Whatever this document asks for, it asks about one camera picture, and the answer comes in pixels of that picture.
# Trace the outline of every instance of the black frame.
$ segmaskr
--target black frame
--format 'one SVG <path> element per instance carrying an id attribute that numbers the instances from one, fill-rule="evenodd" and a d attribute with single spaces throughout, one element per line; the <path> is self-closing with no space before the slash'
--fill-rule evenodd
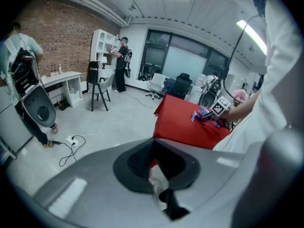
<path id="1" fill-rule="evenodd" d="M 212 63 L 210 63 L 211 53 L 212 53 L 213 51 L 216 52 L 217 54 L 223 56 L 223 57 L 225 58 L 225 64 L 224 64 L 224 65 L 226 65 L 226 66 L 225 66 L 225 69 L 222 69 L 222 68 L 220 68 L 220 67 L 218 67 L 218 66 L 213 65 Z M 211 68 L 215 69 L 215 71 L 219 71 L 219 72 L 220 72 L 220 75 L 219 75 L 218 77 L 219 77 L 219 79 L 223 79 L 224 74 L 225 74 L 225 71 L 226 71 L 226 69 L 227 69 L 227 67 L 228 67 L 228 65 L 227 65 L 228 60 L 229 60 L 229 58 L 228 58 L 227 56 L 225 56 L 224 54 L 222 54 L 222 53 L 220 53 L 219 51 L 217 51 L 217 50 L 215 50 L 215 49 L 213 49 L 213 48 L 210 47 L 210 50 L 209 50 L 208 53 L 207 53 L 206 66 L 204 67 L 204 70 L 203 70 L 202 73 L 204 73 L 204 71 L 205 71 L 205 69 L 206 69 L 207 67 L 211 67 Z"/>
<path id="2" fill-rule="evenodd" d="M 162 33 L 162 34 L 167 34 L 167 35 L 170 35 L 170 38 L 169 38 L 169 42 L 167 44 L 166 47 L 158 47 L 158 46 L 155 46 L 155 45 L 152 45 L 150 43 L 147 43 L 148 39 L 150 38 L 150 35 L 151 33 Z M 149 67 L 149 68 L 152 68 L 152 69 L 155 69 L 155 70 L 160 70 L 160 73 L 162 73 L 162 70 L 163 70 L 163 67 L 164 67 L 164 64 L 165 64 L 165 61 L 166 61 L 166 58 L 167 58 L 167 54 L 168 54 L 168 49 L 169 49 L 169 46 L 171 45 L 171 40 L 172 40 L 172 37 L 173 36 L 177 36 L 177 37 L 180 37 L 180 38 L 183 38 L 183 39 L 187 39 L 189 41 L 193 41 L 195 43 L 198 43 L 198 44 L 201 44 L 202 46 L 206 47 L 208 49 L 208 52 L 207 52 L 207 55 L 206 55 L 206 65 L 204 67 L 204 70 L 203 72 L 205 71 L 205 69 L 207 67 L 211 67 L 211 68 L 214 68 L 215 71 L 220 71 L 220 76 L 219 78 L 222 79 L 223 76 L 224 76 L 224 72 L 225 72 L 225 69 L 222 69 L 220 67 L 217 67 L 216 65 L 213 65 L 211 64 L 209 61 L 210 61 L 210 57 L 211 57 L 211 53 L 212 51 L 214 51 L 215 53 L 223 56 L 226 61 L 225 61 L 225 65 L 227 67 L 227 62 L 228 62 L 228 57 L 225 56 L 224 54 L 220 53 L 219 51 L 215 50 L 214 48 L 210 47 L 210 46 L 207 46 L 201 42 L 198 42 L 196 40 L 193 40 L 191 38 L 188 38 L 188 37 L 185 37 L 185 36 L 181 36 L 181 35 L 178 35 L 178 34 L 174 34 L 174 33 L 169 33 L 169 32 L 165 32 L 165 31 L 161 31 L 161 30 L 154 30 L 154 29 L 149 29 L 148 30 L 148 34 L 147 34 L 147 37 L 146 37 L 146 42 L 145 42 L 145 47 L 144 47 L 144 50 L 143 50 L 143 54 L 142 54 L 142 61 L 141 61 L 141 66 L 140 66 L 140 70 L 139 70 L 139 74 L 141 72 L 143 72 L 143 68 L 144 67 Z M 164 55 L 164 58 L 163 58 L 163 62 L 161 64 L 161 66 L 155 66 L 155 65 L 151 65 L 151 64 L 146 64 L 145 63 L 145 59 L 146 59 L 146 53 L 147 53 L 147 48 L 158 48 L 158 49 L 163 49 L 165 51 L 165 55 Z"/>

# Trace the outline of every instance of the cable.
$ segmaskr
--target cable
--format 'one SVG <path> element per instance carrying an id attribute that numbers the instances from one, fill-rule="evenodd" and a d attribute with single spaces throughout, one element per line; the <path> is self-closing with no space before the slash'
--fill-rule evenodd
<path id="1" fill-rule="evenodd" d="M 249 24 L 249 22 L 250 22 L 252 19 L 257 18 L 257 17 L 259 17 L 258 14 L 255 15 L 255 16 L 252 16 L 252 17 L 248 20 L 248 22 L 246 23 L 246 25 L 245 25 L 245 27 L 244 27 L 242 33 L 240 34 L 240 36 L 239 36 L 239 38 L 238 38 L 238 40 L 237 40 L 237 43 L 236 43 L 236 45 L 235 45 L 235 47 L 234 47 L 234 49 L 233 49 L 233 51 L 232 51 L 232 54 L 231 54 L 231 56 L 230 56 L 230 58 L 229 58 L 229 60 L 228 60 L 227 67 L 226 67 L 226 71 L 225 71 L 225 74 L 224 74 L 224 77 L 223 77 L 223 78 L 224 78 L 224 80 L 223 80 L 224 89 L 226 90 L 226 92 L 228 93 L 228 95 L 230 95 L 235 101 L 237 101 L 237 102 L 239 102 L 239 103 L 241 103 L 241 104 L 242 104 L 243 102 L 241 102 L 241 101 L 237 100 L 236 98 L 234 98 L 233 95 L 230 94 L 230 92 L 226 89 L 225 80 L 226 80 L 226 77 L 227 77 L 228 72 L 229 72 L 229 67 L 230 67 L 230 63 L 231 63 L 231 61 L 232 61 L 233 55 L 234 55 L 234 53 L 235 53 L 235 51 L 236 51 L 236 49 L 237 49 L 237 46 L 238 46 L 240 40 L 241 40 L 242 37 L 243 37 L 243 34 L 244 34 L 245 30 L 246 30 L 247 25 Z"/>
<path id="2" fill-rule="evenodd" d="M 23 39 L 21 39 L 21 36 L 19 35 L 19 33 L 16 31 L 16 29 L 15 29 L 15 26 L 13 26 L 13 28 L 14 28 L 14 31 L 17 33 L 17 35 L 19 36 L 19 38 L 20 38 L 20 40 L 24 43 L 24 45 L 25 45 L 25 49 L 26 50 L 28 50 L 28 48 L 27 48 L 27 44 L 25 44 L 25 42 L 24 42 L 24 40 Z"/>
<path id="3" fill-rule="evenodd" d="M 62 157 L 62 158 L 60 159 L 60 161 L 59 161 L 59 163 L 58 163 L 60 167 L 63 167 L 63 166 L 66 164 L 67 160 L 68 160 L 70 157 L 72 157 L 72 156 L 73 156 L 75 162 L 77 162 L 77 160 L 76 160 L 76 158 L 75 158 L 75 154 L 76 154 L 76 152 L 77 152 L 82 146 L 84 146 L 84 144 L 86 143 L 86 139 L 85 139 L 83 136 L 78 135 L 78 134 L 74 135 L 74 136 L 72 137 L 72 139 L 74 139 L 75 136 L 80 136 L 80 137 L 82 137 L 82 138 L 84 139 L 84 141 L 85 141 L 82 145 L 80 145 L 80 146 L 76 149 L 75 152 L 73 152 L 73 149 L 72 149 L 72 147 L 73 147 L 75 144 L 72 144 L 71 147 L 70 147 L 70 146 L 68 146 L 65 142 L 52 141 L 53 144 L 65 144 L 65 145 L 71 150 L 71 153 L 70 153 L 68 156 Z M 63 163 L 63 165 L 61 165 L 60 163 L 61 163 L 61 161 L 62 161 L 63 159 L 66 159 L 66 160 L 65 160 L 65 162 Z"/>
<path id="4" fill-rule="evenodd" d="M 146 104 L 140 102 L 140 100 L 139 100 L 138 98 L 136 98 L 136 97 L 134 97 L 134 96 L 132 96 L 132 95 L 130 95 L 130 94 L 128 94 L 128 93 L 126 93 L 126 94 L 129 95 L 130 97 L 136 99 L 140 104 L 142 104 L 142 105 L 144 105 L 144 106 L 146 106 L 146 107 L 148 107 L 148 108 L 150 108 L 150 109 L 155 110 L 153 107 L 150 107 L 150 106 L 148 106 L 148 105 L 146 105 Z"/>
<path id="5" fill-rule="evenodd" d="M 81 135 L 81 134 L 72 134 L 72 136 L 73 137 L 75 137 L 75 136 L 84 137 L 84 136 L 92 136 L 92 135 L 98 134 L 99 132 L 101 132 L 105 128 L 105 116 L 106 116 L 106 113 L 104 114 L 104 126 L 98 132 L 96 132 L 96 133 L 88 133 L 88 134 L 84 134 L 84 135 Z"/>

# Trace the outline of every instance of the box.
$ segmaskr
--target box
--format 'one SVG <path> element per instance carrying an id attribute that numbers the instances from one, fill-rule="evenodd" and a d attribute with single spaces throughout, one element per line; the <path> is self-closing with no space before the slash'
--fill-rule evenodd
<path id="1" fill-rule="evenodd" d="M 80 100 L 80 95 L 79 95 L 79 90 L 76 90 L 74 88 L 71 88 L 69 90 L 70 96 L 71 96 L 71 100 L 72 102 L 76 102 Z"/>

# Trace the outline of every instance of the brick wall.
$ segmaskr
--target brick wall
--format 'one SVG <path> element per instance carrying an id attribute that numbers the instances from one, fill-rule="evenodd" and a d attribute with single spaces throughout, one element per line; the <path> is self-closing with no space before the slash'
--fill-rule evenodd
<path id="1" fill-rule="evenodd" d="M 81 72 L 82 81 L 90 62 L 93 31 L 102 29 L 113 35 L 120 31 L 107 18 L 67 0 L 32 0 L 15 21 L 21 24 L 21 32 L 43 49 L 40 76 L 58 71 L 61 64 L 63 72 Z"/>

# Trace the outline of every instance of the power strip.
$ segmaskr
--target power strip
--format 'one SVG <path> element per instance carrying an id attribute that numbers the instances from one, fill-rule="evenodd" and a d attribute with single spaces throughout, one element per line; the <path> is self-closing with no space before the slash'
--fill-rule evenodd
<path id="1" fill-rule="evenodd" d="M 66 139 L 71 145 L 74 144 L 74 146 L 78 146 L 79 145 L 79 141 L 74 137 L 74 139 L 72 139 L 72 135 L 68 136 L 68 138 Z"/>

